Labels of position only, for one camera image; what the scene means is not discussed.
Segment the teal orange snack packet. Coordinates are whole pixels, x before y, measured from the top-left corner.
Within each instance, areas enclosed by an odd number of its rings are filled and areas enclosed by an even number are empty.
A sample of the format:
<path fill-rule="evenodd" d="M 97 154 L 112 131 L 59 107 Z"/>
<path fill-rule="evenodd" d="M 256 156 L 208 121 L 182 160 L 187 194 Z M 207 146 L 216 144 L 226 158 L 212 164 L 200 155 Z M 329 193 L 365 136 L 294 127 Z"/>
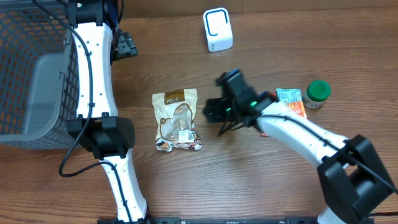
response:
<path fill-rule="evenodd" d="M 300 89 L 276 89 L 277 97 L 279 101 L 285 103 L 294 103 L 302 100 L 302 92 Z"/>

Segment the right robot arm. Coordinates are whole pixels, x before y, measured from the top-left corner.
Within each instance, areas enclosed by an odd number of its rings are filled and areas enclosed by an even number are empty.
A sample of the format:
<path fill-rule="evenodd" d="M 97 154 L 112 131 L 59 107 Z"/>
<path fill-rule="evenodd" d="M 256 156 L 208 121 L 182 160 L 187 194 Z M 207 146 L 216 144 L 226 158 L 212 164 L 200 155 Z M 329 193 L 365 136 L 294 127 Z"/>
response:
<path fill-rule="evenodd" d="M 373 144 L 358 134 L 347 138 L 299 116 L 269 92 L 258 95 L 238 70 L 215 80 L 222 96 L 209 98 L 203 114 L 221 123 L 219 135 L 254 127 L 309 161 L 316 169 L 326 209 L 311 223 L 371 223 L 374 209 L 397 193 Z"/>

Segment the small orange snack packet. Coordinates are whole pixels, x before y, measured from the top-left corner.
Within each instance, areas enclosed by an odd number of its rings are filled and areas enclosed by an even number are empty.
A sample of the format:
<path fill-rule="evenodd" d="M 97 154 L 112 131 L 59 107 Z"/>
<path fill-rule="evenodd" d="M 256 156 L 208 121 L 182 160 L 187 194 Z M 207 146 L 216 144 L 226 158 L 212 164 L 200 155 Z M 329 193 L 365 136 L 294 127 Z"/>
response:
<path fill-rule="evenodd" d="M 291 102 L 291 103 L 287 103 L 287 106 L 296 114 L 298 114 L 299 116 L 307 119 L 307 114 L 305 112 L 305 107 L 303 105 L 302 100 L 300 101 L 295 101 L 295 102 Z"/>

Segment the red snack bar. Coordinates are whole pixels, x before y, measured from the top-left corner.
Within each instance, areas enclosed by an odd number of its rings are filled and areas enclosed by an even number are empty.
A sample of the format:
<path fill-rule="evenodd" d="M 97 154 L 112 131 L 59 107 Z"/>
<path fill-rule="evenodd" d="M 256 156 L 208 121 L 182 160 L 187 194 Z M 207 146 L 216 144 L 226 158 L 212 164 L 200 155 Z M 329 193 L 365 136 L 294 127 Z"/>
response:
<path fill-rule="evenodd" d="M 262 133 L 261 133 L 261 136 L 262 136 L 262 137 L 266 137 L 266 138 L 269 137 L 269 135 L 266 134 L 265 132 L 262 132 Z"/>

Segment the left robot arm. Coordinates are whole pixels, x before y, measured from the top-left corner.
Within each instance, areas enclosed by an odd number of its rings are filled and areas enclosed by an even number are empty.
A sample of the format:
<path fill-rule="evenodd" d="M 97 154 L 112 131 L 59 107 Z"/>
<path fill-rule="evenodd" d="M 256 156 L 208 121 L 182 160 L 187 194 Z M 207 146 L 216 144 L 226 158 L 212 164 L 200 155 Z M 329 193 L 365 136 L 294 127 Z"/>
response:
<path fill-rule="evenodd" d="M 119 116 L 113 95 L 113 62 L 137 55 L 130 34 L 119 28 L 122 1 L 68 1 L 65 14 L 78 58 L 78 106 L 67 132 L 92 153 L 110 183 L 117 206 L 113 223 L 150 223 L 148 205 L 137 182 L 132 152 L 136 134 Z"/>

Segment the green lidded jar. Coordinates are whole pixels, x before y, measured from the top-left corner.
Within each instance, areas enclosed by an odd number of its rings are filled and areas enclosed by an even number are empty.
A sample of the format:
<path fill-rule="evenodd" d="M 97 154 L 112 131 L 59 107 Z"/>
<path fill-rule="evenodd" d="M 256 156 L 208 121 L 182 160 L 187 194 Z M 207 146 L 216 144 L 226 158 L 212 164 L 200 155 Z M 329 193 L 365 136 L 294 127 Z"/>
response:
<path fill-rule="evenodd" d="M 305 107 L 316 109 L 329 98 L 331 95 L 331 87 L 324 80 L 314 80 L 307 87 L 305 94 L 302 97 Z"/>

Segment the beige snack pouch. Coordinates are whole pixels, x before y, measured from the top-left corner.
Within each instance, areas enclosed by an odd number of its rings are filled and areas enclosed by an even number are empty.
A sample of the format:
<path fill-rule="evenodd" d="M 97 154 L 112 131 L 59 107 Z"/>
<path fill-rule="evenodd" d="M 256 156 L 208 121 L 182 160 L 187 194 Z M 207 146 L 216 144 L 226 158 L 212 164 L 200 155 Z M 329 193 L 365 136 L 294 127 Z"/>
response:
<path fill-rule="evenodd" d="M 155 119 L 158 124 L 155 146 L 159 151 L 172 149 L 199 151 L 202 142 L 195 128 L 197 90 L 178 89 L 152 95 Z"/>

